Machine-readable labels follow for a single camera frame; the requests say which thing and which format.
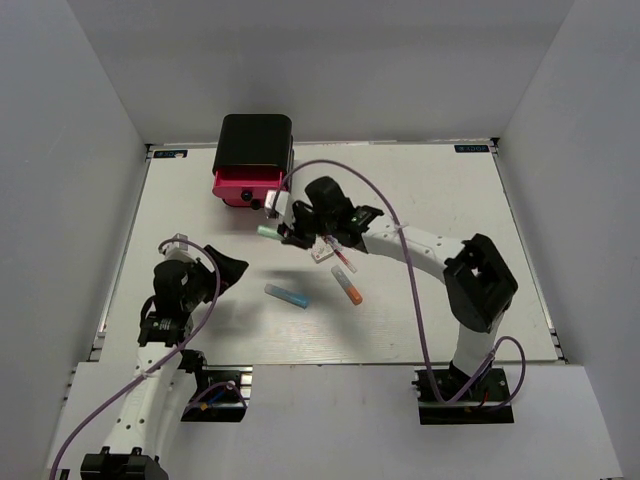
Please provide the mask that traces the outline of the pink top drawer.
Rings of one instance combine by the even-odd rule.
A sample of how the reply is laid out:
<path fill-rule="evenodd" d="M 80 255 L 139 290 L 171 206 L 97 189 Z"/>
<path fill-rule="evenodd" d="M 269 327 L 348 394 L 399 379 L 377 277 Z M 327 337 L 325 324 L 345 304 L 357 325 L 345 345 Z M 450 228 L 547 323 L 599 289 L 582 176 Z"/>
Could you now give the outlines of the pink top drawer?
<path fill-rule="evenodd" d="M 277 189 L 285 173 L 271 167 L 228 167 L 214 173 L 212 193 L 221 199 L 265 200 L 268 190 Z"/>

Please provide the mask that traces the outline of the green highlighter marker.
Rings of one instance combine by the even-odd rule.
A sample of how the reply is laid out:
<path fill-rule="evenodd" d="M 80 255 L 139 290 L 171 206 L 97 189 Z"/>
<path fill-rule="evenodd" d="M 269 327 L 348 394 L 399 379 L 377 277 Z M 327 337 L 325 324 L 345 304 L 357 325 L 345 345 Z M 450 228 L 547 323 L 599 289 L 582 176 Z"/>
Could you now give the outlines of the green highlighter marker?
<path fill-rule="evenodd" d="M 281 241 L 283 239 L 275 228 L 266 225 L 259 225 L 256 232 L 258 235 L 272 240 Z"/>

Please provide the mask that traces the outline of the pink drawer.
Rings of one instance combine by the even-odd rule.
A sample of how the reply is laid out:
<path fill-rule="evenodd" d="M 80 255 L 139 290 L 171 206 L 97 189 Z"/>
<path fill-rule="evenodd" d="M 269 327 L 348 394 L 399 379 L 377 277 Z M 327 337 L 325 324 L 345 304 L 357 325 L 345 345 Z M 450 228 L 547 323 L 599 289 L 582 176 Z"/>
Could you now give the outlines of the pink drawer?
<path fill-rule="evenodd" d="M 277 189 L 285 173 L 271 167 L 228 167 L 214 173 L 212 193 L 221 199 L 265 200 L 268 190 Z"/>
<path fill-rule="evenodd" d="M 260 210 L 264 207 L 264 201 L 261 199 L 251 199 L 249 201 L 241 198 L 224 199 L 223 203 L 231 208 L 250 208 L 252 210 Z"/>

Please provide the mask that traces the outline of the red pen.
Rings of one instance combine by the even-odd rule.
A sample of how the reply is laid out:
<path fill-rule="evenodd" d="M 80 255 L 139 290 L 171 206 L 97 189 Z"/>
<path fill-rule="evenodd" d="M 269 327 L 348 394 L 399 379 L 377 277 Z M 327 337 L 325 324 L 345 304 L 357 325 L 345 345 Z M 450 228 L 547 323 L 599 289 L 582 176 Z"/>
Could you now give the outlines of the red pen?
<path fill-rule="evenodd" d="M 357 268 L 342 252 L 343 247 L 339 244 L 339 242 L 331 236 L 325 236 L 324 240 L 331 247 L 331 249 L 334 252 L 334 255 L 347 267 L 347 269 L 352 273 L 356 273 Z"/>

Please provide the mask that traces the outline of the pink bottom drawer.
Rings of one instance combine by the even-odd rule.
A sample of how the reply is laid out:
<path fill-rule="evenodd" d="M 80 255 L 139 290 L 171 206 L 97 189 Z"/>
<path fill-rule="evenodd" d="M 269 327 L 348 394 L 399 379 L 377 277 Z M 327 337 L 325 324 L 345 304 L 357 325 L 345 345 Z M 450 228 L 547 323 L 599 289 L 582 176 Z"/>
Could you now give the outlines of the pink bottom drawer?
<path fill-rule="evenodd" d="M 249 201 L 241 198 L 224 199 L 223 203 L 231 208 L 250 208 L 252 210 L 260 210 L 264 207 L 264 201 L 261 199 L 251 199 Z"/>

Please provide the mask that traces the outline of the orange highlighter marker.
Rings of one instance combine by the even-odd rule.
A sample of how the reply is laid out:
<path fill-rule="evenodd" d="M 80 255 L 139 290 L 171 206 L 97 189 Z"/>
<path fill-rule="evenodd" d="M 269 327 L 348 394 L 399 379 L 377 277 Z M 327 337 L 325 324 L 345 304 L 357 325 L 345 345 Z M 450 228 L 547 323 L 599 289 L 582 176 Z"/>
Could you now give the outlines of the orange highlighter marker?
<path fill-rule="evenodd" d="M 341 286 L 349 300 L 354 305 L 360 305 L 363 301 L 363 297 L 354 284 L 351 282 L 346 273 L 342 270 L 342 268 L 338 265 L 335 265 L 331 268 L 331 273 Z"/>

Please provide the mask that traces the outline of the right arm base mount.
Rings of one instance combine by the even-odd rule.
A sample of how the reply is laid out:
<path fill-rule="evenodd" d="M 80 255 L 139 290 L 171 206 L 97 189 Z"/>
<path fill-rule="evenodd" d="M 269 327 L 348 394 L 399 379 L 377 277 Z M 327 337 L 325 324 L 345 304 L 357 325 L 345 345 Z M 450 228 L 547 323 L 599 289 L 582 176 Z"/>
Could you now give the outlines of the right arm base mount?
<path fill-rule="evenodd" d="M 418 395 L 419 422 L 423 426 L 513 424 L 507 378 L 502 368 L 491 368 L 486 375 L 455 403 L 438 402 L 427 371 L 415 371 L 412 385 Z"/>

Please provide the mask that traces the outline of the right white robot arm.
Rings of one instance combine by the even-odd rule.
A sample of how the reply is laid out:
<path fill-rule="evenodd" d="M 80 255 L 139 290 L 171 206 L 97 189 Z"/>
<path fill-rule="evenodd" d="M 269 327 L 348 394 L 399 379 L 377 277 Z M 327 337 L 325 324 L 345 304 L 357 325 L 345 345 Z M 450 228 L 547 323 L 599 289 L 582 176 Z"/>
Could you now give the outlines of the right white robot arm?
<path fill-rule="evenodd" d="M 317 238 L 332 237 L 345 248 L 403 263 L 412 289 L 418 271 L 438 280 L 459 327 L 449 379 L 431 382 L 434 396 L 453 403 L 484 391 L 500 323 L 518 290 L 494 242 L 483 234 L 461 240 L 405 226 L 390 210 L 354 205 L 329 176 L 309 183 L 305 193 L 305 200 L 286 191 L 267 195 L 265 209 L 280 219 L 283 244 L 309 249 Z"/>

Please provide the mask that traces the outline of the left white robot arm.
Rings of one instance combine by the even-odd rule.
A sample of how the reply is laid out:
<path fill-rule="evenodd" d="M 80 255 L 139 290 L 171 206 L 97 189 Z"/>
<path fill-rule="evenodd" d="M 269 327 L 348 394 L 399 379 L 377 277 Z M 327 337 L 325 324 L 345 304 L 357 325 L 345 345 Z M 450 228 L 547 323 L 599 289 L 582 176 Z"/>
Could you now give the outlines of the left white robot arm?
<path fill-rule="evenodd" d="M 153 293 L 140 312 L 134 385 L 123 395 L 116 421 L 97 453 L 84 456 L 83 479 L 166 479 L 161 458 L 188 403 L 205 396 L 211 374 L 202 352 L 185 342 L 198 326 L 192 315 L 213 307 L 248 269 L 207 245 L 191 256 L 189 242 L 163 243 L 153 269 Z"/>

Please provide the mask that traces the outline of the white eraser block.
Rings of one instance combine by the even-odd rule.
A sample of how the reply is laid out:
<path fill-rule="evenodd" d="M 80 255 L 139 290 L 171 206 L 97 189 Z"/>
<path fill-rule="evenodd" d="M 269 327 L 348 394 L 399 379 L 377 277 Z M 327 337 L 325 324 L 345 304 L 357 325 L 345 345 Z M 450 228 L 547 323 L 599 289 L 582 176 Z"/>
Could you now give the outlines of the white eraser block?
<path fill-rule="evenodd" d="M 317 238 L 311 248 L 311 258 L 316 264 L 319 264 L 334 255 L 332 246 L 322 238 Z"/>

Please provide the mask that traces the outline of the blue highlighter marker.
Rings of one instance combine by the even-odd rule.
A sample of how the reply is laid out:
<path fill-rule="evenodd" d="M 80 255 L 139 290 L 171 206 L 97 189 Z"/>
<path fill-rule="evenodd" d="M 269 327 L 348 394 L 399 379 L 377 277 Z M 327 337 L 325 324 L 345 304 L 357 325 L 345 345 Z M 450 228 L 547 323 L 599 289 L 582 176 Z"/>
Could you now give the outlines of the blue highlighter marker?
<path fill-rule="evenodd" d="M 307 296 L 289 291 L 273 284 L 266 284 L 264 287 L 264 292 L 269 296 L 272 296 L 302 309 L 306 309 L 310 304 L 310 300 Z"/>

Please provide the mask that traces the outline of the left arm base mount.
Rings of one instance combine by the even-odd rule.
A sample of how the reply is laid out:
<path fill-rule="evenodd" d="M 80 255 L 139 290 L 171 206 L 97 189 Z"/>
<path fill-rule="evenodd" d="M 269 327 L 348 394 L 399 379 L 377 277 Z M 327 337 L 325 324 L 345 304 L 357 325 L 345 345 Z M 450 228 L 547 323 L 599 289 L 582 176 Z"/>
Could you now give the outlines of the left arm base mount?
<path fill-rule="evenodd" d="M 179 366 L 196 380 L 183 423 L 240 423 L 249 405 L 253 367 L 214 366 L 203 352 L 187 350 Z"/>

